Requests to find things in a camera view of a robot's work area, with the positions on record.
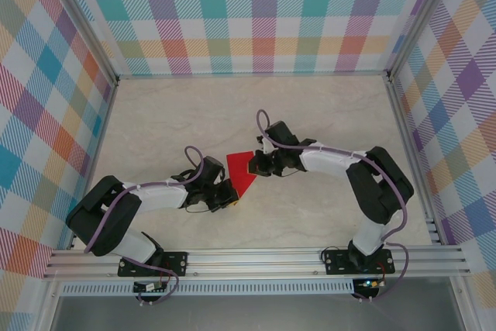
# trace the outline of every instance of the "aluminum rail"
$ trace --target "aluminum rail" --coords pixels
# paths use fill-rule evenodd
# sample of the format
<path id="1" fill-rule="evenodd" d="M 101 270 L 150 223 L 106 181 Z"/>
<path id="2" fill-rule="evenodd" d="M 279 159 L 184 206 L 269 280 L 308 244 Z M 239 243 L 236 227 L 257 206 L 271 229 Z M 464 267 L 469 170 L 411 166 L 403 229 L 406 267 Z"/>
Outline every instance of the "aluminum rail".
<path id="1" fill-rule="evenodd" d="M 411 56 L 412 51 L 419 40 L 422 32 L 424 31 L 425 26 L 429 23 L 432 18 L 432 15 L 436 11 L 436 8 L 441 2 L 441 0 L 425 0 L 423 6 L 420 9 L 420 12 L 417 15 L 417 18 L 412 25 L 412 28 L 408 32 L 408 35 L 405 37 L 403 44 L 398 51 L 396 58 L 391 65 L 391 76 L 392 81 L 398 76 L 398 73 L 401 71 L 403 66 L 405 65 L 408 58 Z"/>
<path id="2" fill-rule="evenodd" d="M 453 277 L 470 274 L 459 246 L 410 246 L 410 278 Z M 370 275 L 326 275 L 320 261 L 322 248 L 183 250 L 188 252 L 186 276 L 181 280 L 246 280 L 305 278 L 366 278 Z M 405 253 L 392 247 L 397 277 Z M 120 257 L 95 257 L 82 250 L 56 250 L 45 272 L 49 281 L 129 281 L 117 276 Z"/>
<path id="3" fill-rule="evenodd" d="M 79 6 L 78 0 L 60 1 L 62 2 L 64 9 L 67 11 L 67 14 L 71 17 L 77 31 L 81 34 L 84 41 L 86 42 L 86 45 L 91 51 L 91 54 L 98 62 L 98 66 L 102 69 L 102 73 L 105 75 L 108 81 L 111 81 L 114 85 L 117 85 L 117 72 L 112 66 L 107 53 L 104 51 L 102 44 L 93 31 L 90 22 Z"/>

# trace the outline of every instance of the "aluminum frame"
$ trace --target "aluminum frame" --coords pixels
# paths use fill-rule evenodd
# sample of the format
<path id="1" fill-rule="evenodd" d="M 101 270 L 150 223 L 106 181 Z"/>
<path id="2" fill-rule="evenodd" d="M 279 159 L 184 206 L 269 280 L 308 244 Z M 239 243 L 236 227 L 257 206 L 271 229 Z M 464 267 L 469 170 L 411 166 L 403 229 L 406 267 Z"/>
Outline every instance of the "aluminum frame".
<path id="1" fill-rule="evenodd" d="M 459 246 L 410 246 L 410 264 L 406 277 L 451 277 L 470 274 L 470 268 Z M 366 274 L 326 275 L 320 261 L 322 248 L 186 250 L 188 265 L 182 281 L 370 278 Z M 396 273 L 405 265 L 403 249 L 391 247 Z M 117 276 L 120 257 L 95 257 L 82 250 L 53 252 L 45 279 L 50 281 L 128 281 Z"/>
<path id="2" fill-rule="evenodd" d="M 78 0 L 60 0 L 66 9 L 68 15 L 71 17 L 72 22 L 76 26 L 84 41 L 88 45 L 89 50 L 98 62 L 105 77 L 110 80 L 114 85 L 118 84 L 118 75 L 115 72 L 107 53 L 103 50 L 102 44 L 95 35 L 88 19 L 84 15 Z"/>
<path id="3" fill-rule="evenodd" d="M 413 51 L 415 44 L 419 40 L 420 35 L 424 31 L 425 26 L 429 23 L 432 15 L 436 11 L 437 5 L 441 0 L 425 0 L 422 5 L 422 9 L 417 15 L 412 28 L 405 37 L 405 41 L 401 45 L 396 58 L 394 59 L 391 69 L 390 76 L 392 76 L 392 81 L 398 75 L 398 72 L 403 68 L 405 62 Z"/>
<path id="4" fill-rule="evenodd" d="M 401 98 L 399 97 L 398 90 L 394 84 L 393 77 L 384 76 L 384 85 L 391 103 L 391 108 L 394 113 L 398 130 L 401 135 L 401 141 L 403 142 L 403 147 L 405 148 L 408 165 L 412 170 L 415 189 L 418 192 L 421 206 L 423 207 L 427 218 L 426 222 L 428 224 L 429 234 L 431 234 L 434 229 L 432 228 L 432 225 L 429 225 L 429 222 L 432 222 L 432 224 L 436 227 L 436 234 L 438 236 L 439 243 L 442 245 L 447 244 L 448 239 L 446 238 L 446 234 L 443 229 L 437 228 L 437 224 L 439 224 L 441 218 L 439 217 L 436 209 L 433 207 L 434 203 L 432 200 L 432 195 L 429 192 L 427 181 L 423 176 L 422 169 L 420 168 L 421 162 L 419 159 L 419 154 L 415 150 L 415 141 L 413 140 L 412 134 L 408 130 L 407 122 L 405 120 L 405 110 L 401 104 Z M 477 296 L 475 295 L 476 292 L 473 279 L 470 277 L 451 277 L 450 280 L 465 328 L 470 331 L 482 331 L 482 326 L 475 310 Z"/>
<path id="5" fill-rule="evenodd" d="M 120 76 L 121 80 L 134 81 L 134 80 L 150 80 L 150 79 L 185 79 L 185 78 L 255 78 L 255 77 L 349 77 L 349 76 L 377 76 L 382 75 L 384 72 L 381 70 L 360 70 L 360 71 L 330 71 L 330 72 L 316 72 L 316 73 L 222 73 L 222 74 L 183 74 L 183 75 L 170 75 L 170 74 L 153 74 L 153 75 L 128 75 Z"/>
<path id="6" fill-rule="evenodd" d="M 105 119 L 103 120 L 102 132 L 100 133 L 100 137 L 98 138 L 98 142 L 96 144 L 95 155 L 93 156 L 93 159 L 90 163 L 83 195 L 86 195 L 90 191 L 93 177 L 95 176 L 96 164 L 98 163 L 98 158 L 100 157 L 100 152 L 102 151 L 103 139 L 105 138 L 105 133 L 107 132 L 107 128 L 109 127 L 110 115 L 112 114 L 112 110 L 114 109 L 115 97 L 117 96 L 118 89 L 119 81 L 117 81 L 116 84 L 112 86 L 110 100 L 108 101 L 107 113 L 105 114 Z M 73 233 L 69 235 L 68 239 L 64 243 L 64 247 L 67 247 L 68 249 L 72 248 L 75 237 L 76 236 Z"/>

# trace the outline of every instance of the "gray floor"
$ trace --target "gray floor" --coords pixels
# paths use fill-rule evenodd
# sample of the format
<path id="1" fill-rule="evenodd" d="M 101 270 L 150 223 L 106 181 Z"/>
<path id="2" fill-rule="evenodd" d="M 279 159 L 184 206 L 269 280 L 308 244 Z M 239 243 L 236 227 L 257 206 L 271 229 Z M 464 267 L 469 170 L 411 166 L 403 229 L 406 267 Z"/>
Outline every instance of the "gray floor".
<path id="1" fill-rule="evenodd" d="M 382 77 L 182 78 L 121 82 L 93 182 L 107 174 L 163 180 L 190 167 L 188 144 L 225 164 L 226 154 L 258 148 L 259 108 L 300 140 L 383 146 L 409 174 Z M 416 197 L 408 210 L 408 225 L 391 241 L 430 244 Z M 297 173 L 258 178 L 236 206 L 214 214 L 157 210 L 132 227 L 170 248 L 327 247 L 347 245 L 361 219 L 347 180 Z"/>
<path id="2" fill-rule="evenodd" d="M 389 297 L 175 296 L 152 307 L 135 298 L 63 298 L 52 331 L 458 331 L 449 279 L 405 279 Z"/>

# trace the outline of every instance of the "perforated metal strip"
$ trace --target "perforated metal strip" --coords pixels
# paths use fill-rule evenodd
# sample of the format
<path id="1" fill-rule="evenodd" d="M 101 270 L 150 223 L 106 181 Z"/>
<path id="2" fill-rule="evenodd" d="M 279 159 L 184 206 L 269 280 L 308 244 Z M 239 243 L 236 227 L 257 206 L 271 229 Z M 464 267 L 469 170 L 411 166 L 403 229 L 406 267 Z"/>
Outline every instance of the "perforated metal strip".
<path id="1" fill-rule="evenodd" d="M 253 281 L 180 281 L 175 295 L 313 295 L 351 294 L 353 280 L 253 280 Z M 131 281 L 73 281 L 64 284 L 61 296 L 130 296 Z"/>

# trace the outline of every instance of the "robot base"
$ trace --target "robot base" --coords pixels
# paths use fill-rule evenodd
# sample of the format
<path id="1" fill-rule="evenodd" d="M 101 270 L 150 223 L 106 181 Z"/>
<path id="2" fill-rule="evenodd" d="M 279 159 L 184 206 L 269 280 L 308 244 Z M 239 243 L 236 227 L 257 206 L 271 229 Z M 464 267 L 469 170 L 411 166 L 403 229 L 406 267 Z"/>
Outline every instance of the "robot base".
<path id="1" fill-rule="evenodd" d="M 394 262 L 390 250 L 381 249 L 373 263 L 359 271 L 348 258 L 348 250 L 325 250 L 322 253 L 327 275 L 336 274 L 393 274 Z"/>

